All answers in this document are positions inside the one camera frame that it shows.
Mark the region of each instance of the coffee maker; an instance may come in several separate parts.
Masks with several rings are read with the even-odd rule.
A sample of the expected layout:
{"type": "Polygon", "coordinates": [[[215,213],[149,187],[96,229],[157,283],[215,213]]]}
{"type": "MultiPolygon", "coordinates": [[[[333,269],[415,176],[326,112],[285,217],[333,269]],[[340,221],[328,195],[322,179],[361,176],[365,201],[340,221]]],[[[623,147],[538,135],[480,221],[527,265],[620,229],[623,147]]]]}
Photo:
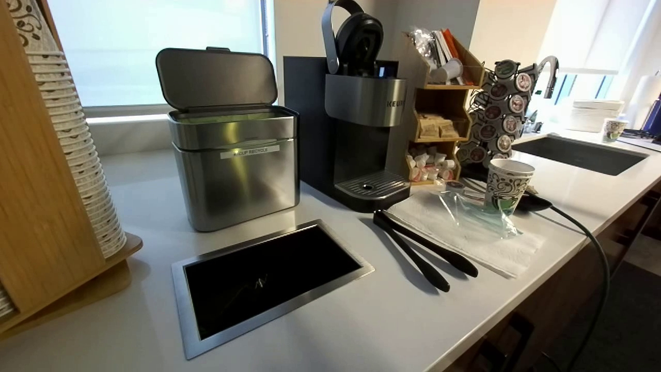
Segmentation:
{"type": "Polygon", "coordinates": [[[285,100],[300,118],[300,177],[349,209],[386,209],[408,197],[408,182],[386,170],[405,80],[396,78],[396,61],[375,60],[382,25],[358,1],[331,1],[322,32],[326,57],[283,57],[285,100]],[[337,35],[335,6],[349,12],[337,35]]]}

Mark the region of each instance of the white countertop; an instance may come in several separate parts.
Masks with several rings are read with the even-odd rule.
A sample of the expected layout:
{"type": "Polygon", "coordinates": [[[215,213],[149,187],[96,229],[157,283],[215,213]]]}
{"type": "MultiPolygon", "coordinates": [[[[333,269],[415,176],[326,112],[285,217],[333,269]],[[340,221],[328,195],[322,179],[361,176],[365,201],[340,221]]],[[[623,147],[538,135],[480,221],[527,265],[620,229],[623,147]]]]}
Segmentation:
{"type": "MultiPolygon", "coordinates": [[[[524,152],[538,168],[542,197],[601,231],[661,176],[661,152],[628,171],[601,176],[524,152]]],[[[465,278],[443,269],[453,290],[435,291],[371,224],[301,186],[300,206],[215,233],[195,233],[169,151],[113,155],[103,171],[125,231],[144,245],[128,263],[123,291],[0,340],[0,369],[427,369],[453,364],[499,317],[554,275],[586,242],[551,210],[516,214],[516,227],[536,240],[528,269],[508,278],[488,266],[465,278]],[[202,251],[322,218],[333,238],[373,266],[297,308],[193,362],[184,359],[172,265],[202,251]]]]}

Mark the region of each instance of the black tongs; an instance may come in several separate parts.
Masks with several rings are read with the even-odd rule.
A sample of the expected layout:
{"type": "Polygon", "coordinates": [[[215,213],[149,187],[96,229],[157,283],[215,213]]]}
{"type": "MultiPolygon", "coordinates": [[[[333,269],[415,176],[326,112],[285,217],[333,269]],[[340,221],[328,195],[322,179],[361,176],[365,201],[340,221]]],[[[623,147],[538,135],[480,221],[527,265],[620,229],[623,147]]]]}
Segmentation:
{"type": "Polygon", "coordinates": [[[457,266],[459,270],[478,277],[478,266],[470,265],[470,260],[466,260],[465,255],[446,249],[443,245],[438,245],[435,242],[419,236],[415,229],[394,221],[386,210],[375,210],[373,213],[373,222],[377,227],[382,227],[393,240],[394,244],[415,263],[415,266],[421,270],[421,275],[425,275],[425,278],[443,290],[443,291],[450,291],[450,283],[443,277],[443,272],[435,270],[435,266],[432,266],[427,260],[424,260],[398,233],[411,238],[414,242],[425,245],[427,249],[432,249],[433,253],[438,253],[439,258],[449,260],[453,266],[457,266]]]}

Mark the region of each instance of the black cord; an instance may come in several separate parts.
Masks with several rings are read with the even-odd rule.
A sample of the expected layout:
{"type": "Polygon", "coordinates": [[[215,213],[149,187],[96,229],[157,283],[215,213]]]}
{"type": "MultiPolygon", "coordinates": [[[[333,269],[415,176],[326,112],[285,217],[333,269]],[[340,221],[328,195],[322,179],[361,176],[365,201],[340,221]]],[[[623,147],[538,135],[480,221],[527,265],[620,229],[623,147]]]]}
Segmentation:
{"type": "Polygon", "coordinates": [[[568,364],[568,367],[565,367],[565,369],[570,372],[570,369],[574,369],[578,357],[583,356],[583,351],[584,351],[588,339],[593,336],[595,326],[596,326],[596,323],[599,323],[599,317],[601,317],[601,312],[603,312],[606,301],[608,301],[609,284],[611,284],[611,270],[609,270],[609,263],[608,263],[606,249],[603,249],[603,245],[599,244],[599,240],[596,240],[581,221],[576,221],[576,218],[570,217],[568,213],[560,210],[556,204],[550,202],[550,209],[556,210],[557,214],[565,217],[568,221],[572,221],[572,222],[590,240],[590,244],[596,247],[596,251],[599,251],[599,255],[601,255],[601,265],[603,265],[601,297],[599,297],[596,309],[595,309],[595,313],[593,313],[593,317],[590,317],[590,324],[588,324],[584,336],[583,336],[581,343],[578,343],[578,350],[574,351],[574,356],[572,356],[572,359],[570,359],[570,364],[568,364]]]}

